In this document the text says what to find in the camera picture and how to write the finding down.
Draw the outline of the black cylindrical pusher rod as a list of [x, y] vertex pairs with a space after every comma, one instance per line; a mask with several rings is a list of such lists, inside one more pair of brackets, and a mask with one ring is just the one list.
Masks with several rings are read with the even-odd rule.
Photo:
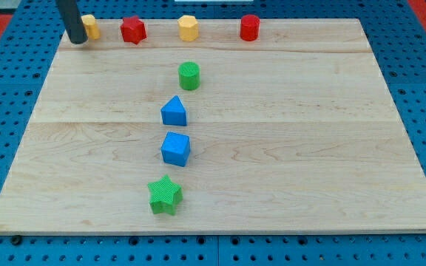
[[76, 0], [55, 0], [64, 22], [67, 36], [72, 44], [83, 44], [88, 40]]

